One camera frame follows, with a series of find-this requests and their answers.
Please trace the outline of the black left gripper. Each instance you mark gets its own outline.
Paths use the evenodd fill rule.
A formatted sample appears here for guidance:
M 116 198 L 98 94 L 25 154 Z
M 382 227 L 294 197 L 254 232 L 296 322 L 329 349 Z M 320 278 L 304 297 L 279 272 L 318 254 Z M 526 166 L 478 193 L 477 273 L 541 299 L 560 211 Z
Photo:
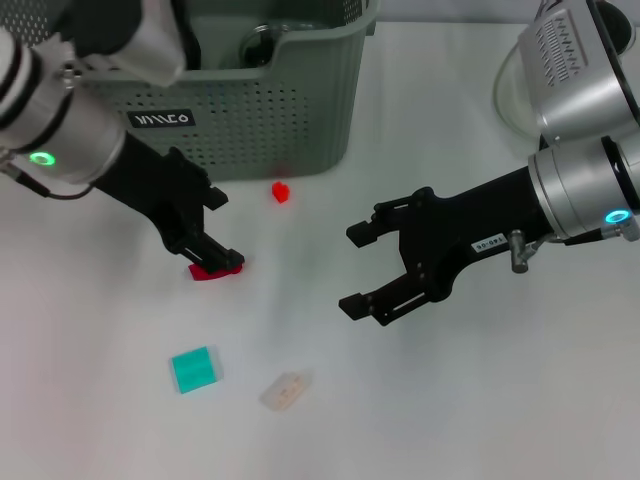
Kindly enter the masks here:
M 166 249 L 207 273 L 244 265 L 243 255 L 204 233 L 204 206 L 216 210 L 228 202 L 227 195 L 178 148 L 161 155 L 128 134 L 115 163 L 94 186 L 148 218 Z

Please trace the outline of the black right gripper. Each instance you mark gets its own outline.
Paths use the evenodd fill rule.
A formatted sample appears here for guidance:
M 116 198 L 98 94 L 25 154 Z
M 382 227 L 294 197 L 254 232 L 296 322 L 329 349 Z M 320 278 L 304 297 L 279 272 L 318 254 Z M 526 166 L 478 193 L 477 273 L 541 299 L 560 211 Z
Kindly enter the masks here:
M 478 251 L 474 245 L 519 230 L 536 241 L 552 232 L 526 168 L 449 198 L 423 187 L 410 196 L 379 202 L 369 221 L 350 226 L 358 248 L 399 231 L 407 274 L 377 290 L 345 297 L 339 308 L 353 321 L 374 318 L 387 326 L 430 301 L 443 301 L 458 274 L 473 263 L 508 250 Z

